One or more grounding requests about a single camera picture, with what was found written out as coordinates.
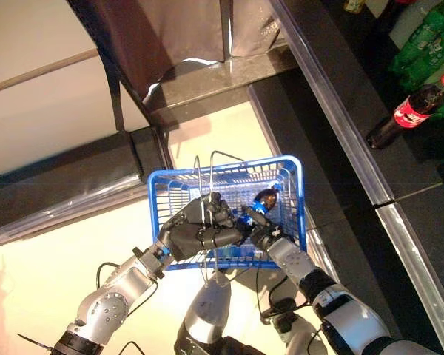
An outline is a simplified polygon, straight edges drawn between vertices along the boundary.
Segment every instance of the red label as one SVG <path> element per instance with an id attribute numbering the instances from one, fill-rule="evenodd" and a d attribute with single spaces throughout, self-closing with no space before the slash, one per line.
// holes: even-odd
<path id="1" fill-rule="evenodd" d="M 417 125 L 421 124 L 430 115 L 422 115 L 414 111 L 409 104 L 409 96 L 397 107 L 393 112 L 394 120 L 401 127 L 405 128 L 415 128 Z"/>

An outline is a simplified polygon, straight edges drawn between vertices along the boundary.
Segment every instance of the white wall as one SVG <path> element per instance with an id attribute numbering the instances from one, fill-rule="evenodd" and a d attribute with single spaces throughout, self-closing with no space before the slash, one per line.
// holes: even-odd
<path id="1" fill-rule="evenodd" d="M 62 0 L 0 0 L 0 83 L 95 48 Z M 148 126 L 125 89 L 127 130 Z M 0 91 L 0 173 L 115 133 L 99 57 Z"/>

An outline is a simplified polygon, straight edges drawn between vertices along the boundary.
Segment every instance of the metal edge trim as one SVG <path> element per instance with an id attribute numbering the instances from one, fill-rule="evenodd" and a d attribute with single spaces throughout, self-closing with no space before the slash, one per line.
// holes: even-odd
<path id="1" fill-rule="evenodd" d="M 147 196 L 138 174 L 76 196 L 0 227 L 0 245 L 102 209 Z"/>
<path id="2" fill-rule="evenodd" d="M 326 114 L 371 203 L 380 205 L 393 200 L 393 192 L 386 179 L 368 151 L 314 51 L 303 33 L 296 27 L 288 9 L 281 0 L 270 0 L 270 4 L 274 15 L 284 26 L 293 56 Z"/>
<path id="3" fill-rule="evenodd" d="M 376 209 L 444 349 L 444 288 L 401 205 Z"/>
<path id="4" fill-rule="evenodd" d="M 336 283 L 341 283 L 339 274 L 336 272 L 334 263 L 327 252 L 326 245 L 320 237 L 311 213 L 307 208 L 304 209 L 304 215 L 306 216 L 306 224 L 309 226 L 309 229 L 306 231 L 306 239 L 308 240 L 308 246 L 310 246 L 317 264 L 332 277 Z"/>

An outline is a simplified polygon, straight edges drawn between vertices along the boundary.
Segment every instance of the dark fabric curtain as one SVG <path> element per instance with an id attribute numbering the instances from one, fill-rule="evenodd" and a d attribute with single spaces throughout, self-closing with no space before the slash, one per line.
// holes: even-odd
<path id="1" fill-rule="evenodd" d="M 221 4 L 217 0 L 68 2 L 140 99 L 151 84 L 185 58 L 224 60 Z M 232 55 L 266 52 L 278 34 L 268 0 L 232 0 L 230 5 Z"/>
<path id="2" fill-rule="evenodd" d="M 232 0 L 232 55 L 267 52 L 280 29 L 269 0 Z"/>

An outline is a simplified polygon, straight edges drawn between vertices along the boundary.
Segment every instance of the coca-cola bottle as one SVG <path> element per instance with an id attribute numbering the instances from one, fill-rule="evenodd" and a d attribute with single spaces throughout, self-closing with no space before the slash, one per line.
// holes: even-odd
<path id="1" fill-rule="evenodd" d="M 435 84 L 424 84 L 399 105 L 393 115 L 384 118 L 366 140 L 372 149 L 382 149 L 398 135 L 413 129 L 436 112 L 444 103 L 444 75 Z"/>

